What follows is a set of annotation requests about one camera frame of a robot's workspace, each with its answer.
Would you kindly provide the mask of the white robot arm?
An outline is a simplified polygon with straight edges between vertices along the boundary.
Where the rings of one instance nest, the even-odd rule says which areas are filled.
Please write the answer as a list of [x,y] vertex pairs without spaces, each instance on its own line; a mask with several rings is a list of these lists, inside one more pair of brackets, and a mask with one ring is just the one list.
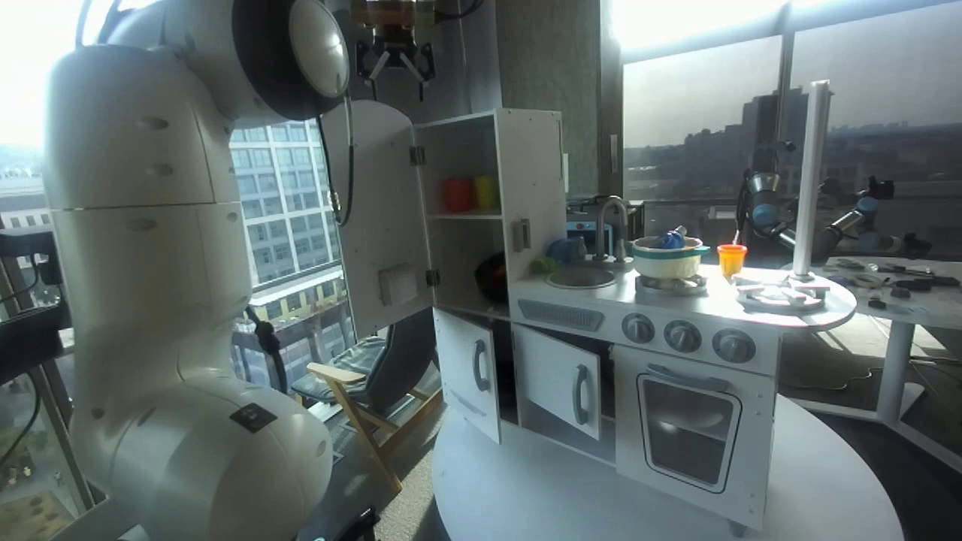
[[156,0],[50,69],[68,441],[104,494],[57,541],[293,541],[321,504],[328,426],[228,362],[250,303],[228,139],[345,90],[325,0]]

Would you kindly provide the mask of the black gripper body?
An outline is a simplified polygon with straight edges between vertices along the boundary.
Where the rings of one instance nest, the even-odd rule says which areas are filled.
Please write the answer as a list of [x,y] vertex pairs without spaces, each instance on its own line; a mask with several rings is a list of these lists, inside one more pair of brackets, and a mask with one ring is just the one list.
[[432,46],[436,0],[350,0],[350,18],[365,50],[421,56]]

